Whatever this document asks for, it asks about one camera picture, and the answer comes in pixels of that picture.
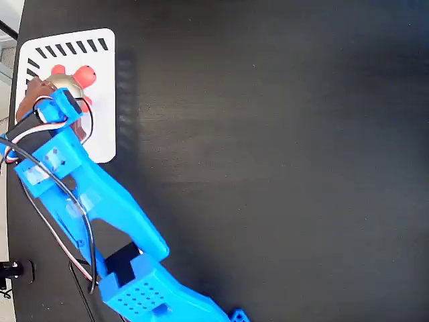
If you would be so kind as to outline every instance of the blue 3d-printed part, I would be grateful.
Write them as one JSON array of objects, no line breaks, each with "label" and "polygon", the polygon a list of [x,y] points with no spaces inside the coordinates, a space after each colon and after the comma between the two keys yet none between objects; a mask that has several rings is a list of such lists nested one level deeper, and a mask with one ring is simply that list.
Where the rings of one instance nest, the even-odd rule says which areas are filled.
[{"label": "blue 3d-printed part", "polygon": [[[38,105],[47,122],[67,120],[71,125],[82,115],[66,89],[56,91],[52,98]],[[99,286],[108,306],[130,321],[249,321],[242,310],[235,311],[230,320],[210,298],[179,284],[160,264],[169,254],[166,242],[133,197],[88,157],[70,126],[55,130],[54,134],[33,155],[60,179],[74,179],[76,187],[72,192],[90,220],[102,219],[123,231],[141,250],[131,261],[123,263],[131,267],[132,275],[125,284],[120,284],[117,273],[109,270],[97,250],[97,271],[102,278]],[[88,232],[76,205],[30,160],[20,162],[15,171],[90,263]]]}]

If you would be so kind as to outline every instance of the white cable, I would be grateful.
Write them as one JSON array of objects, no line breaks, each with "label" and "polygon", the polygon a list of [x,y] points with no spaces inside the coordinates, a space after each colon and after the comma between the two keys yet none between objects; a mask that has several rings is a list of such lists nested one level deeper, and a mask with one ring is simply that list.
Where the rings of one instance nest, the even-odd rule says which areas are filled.
[{"label": "white cable", "polygon": [[[28,129],[27,131],[24,131],[24,132],[20,133],[19,135],[15,136],[14,139],[12,140],[12,142],[16,144],[22,138],[24,138],[25,136],[27,136],[29,134],[32,134],[32,133],[36,133],[36,132],[40,132],[40,131],[48,131],[48,130],[51,130],[51,129],[60,129],[61,127],[65,126],[66,123],[67,122],[64,121],[64,122],[60,122],[60,123],[41,124],[41,125],[32,127],[31,129]],[[11,157],[11,156],[7,155],[9,153],[10,149],[11,148],[9,146],[7,146],[5,148],[5,156],[7,156],[6,159],[8,161],[15,161],[15,160],[17,160],[18,158],[14,158],[14,157]]]},{"label": "white cable", "polygon": [[89,281],[92,281],[93,280],[92,276],[88,273],[87,270],[85,270],[85,268],[82,266],[82,264],[80,262],[78,262],[78,260],[72,255],[72,253],[70,253],[70,251],[67,249],[67,247],[64,245],[64,243],[61,241],[60,236],[58,236],[58,234],[55,232],[54,228],[51,226],[51,224],[49,223],[49,221],[45,218],[45,216],[42,214],[42,212],[39,210],[39,208],[34,203],[33,199],[30,197],[30,195],[29,195],[29,193],[27,191],[27,188],[22,183],[22,181],[21,181],[21,185],[22,185],[22,187],[24,189],[25,195],[27,196],[28,200],[32,203],[34,209],[37,211],[37,213],[39,214],[40,218],[42,218],[42,220],[48,226],[49,230],[51,231],[52,235],[54,235],[56,241],[58,242],[58,244],[60,245],[60,247],[62,248],[62,250],[64,251],[64,253],[66,253],[66,255],[68,256],[68,258],[70,258],[70,260],[72,261],[72,263],[74,265],[76,265],[76,267],[84,274],[84,276]]}]

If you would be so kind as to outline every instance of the black surface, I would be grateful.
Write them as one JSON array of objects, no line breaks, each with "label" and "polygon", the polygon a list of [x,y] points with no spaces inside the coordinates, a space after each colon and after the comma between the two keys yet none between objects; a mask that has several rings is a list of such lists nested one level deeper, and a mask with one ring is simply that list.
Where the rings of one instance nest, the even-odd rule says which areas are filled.
[{"label": "black surface", "polygon": [[[427,321],[428,16],[418,0],[32,0],[19,45],[115,32],[105,168],[180,282],[253,321]],[[38,268],[14,288],[18,322],[86,321],[11,170],[7,188],[11,257]],[[106,253],[127,243],[95,236]]]}]

